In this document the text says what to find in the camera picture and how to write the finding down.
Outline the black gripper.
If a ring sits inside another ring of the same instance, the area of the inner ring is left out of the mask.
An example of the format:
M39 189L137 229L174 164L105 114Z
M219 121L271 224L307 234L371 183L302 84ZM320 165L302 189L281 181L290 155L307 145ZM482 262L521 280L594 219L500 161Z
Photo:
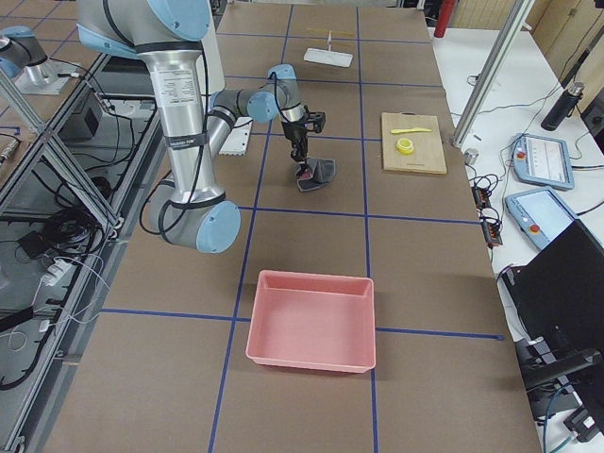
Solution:
M285 138L291 143L291 158L299 162L295 172L296 178L311 178L311 167L307 162L308 157L308 130L306 121L282 121L281 126Z

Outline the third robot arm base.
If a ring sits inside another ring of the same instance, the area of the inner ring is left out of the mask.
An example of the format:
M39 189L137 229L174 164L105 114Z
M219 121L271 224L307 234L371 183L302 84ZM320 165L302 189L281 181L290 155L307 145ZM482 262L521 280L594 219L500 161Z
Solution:
M58 65L24 25L1 30L1 70L23 94L59 95L68 78L59 76Z

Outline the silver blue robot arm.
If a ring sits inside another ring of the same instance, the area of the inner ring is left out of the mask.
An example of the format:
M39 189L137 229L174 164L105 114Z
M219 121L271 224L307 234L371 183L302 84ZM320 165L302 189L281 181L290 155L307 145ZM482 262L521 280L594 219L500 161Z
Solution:
M312 115L294 68L270 69L256 90L211 92L222 66L207 1L80 1L81 42L97 52L141 60L151 78L172 175L150 197L149 232L165 242L221 253L237 238L241 214L217 183L213 160L237 120L279 118L292 143L300 183L318 166L308 156Z

